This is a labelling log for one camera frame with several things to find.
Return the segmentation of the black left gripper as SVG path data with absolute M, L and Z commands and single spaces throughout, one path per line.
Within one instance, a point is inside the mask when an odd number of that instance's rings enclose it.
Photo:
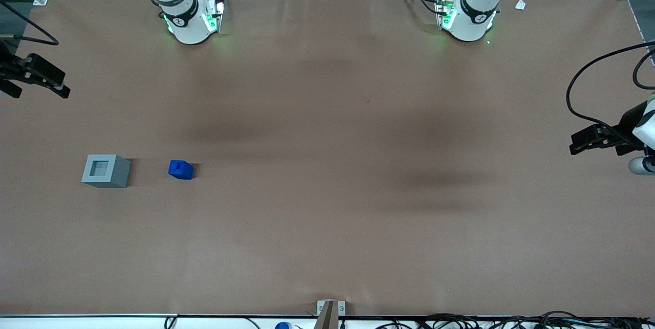
M 625 156 L 633 151 L 645 151 L 645 143 L 633 135 L 632 131 L 637 127 L 639 121 L 641 121 L 646 107 L 647 101 L 643 101 L 622 115 L 619 123 L 614 126 L 614 129 L 624 138 L 624 140 L 619 140 L 619 145 L 617 146 L 615 143 L 612 143 L 612 140 L 615 138 L 613 132 L 601 124 L 595 123 L 574 133 L 571 135 L 572 143 L 569 145 L 571 156 L 592 149 L 613 147 L 616 147 L 617 156 Z

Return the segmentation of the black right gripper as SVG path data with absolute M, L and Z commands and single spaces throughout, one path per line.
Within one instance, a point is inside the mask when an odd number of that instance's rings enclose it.
M 64 84 L 66 74 L 63 70 L 38 54 L 28 54 L 26 58 L 16 56 L 3 41 L 1 42 L 1 74 L 4 80 L 19 80 L 26 84 L 38 85 L 64 99 L 68 98 L 71 92 Z

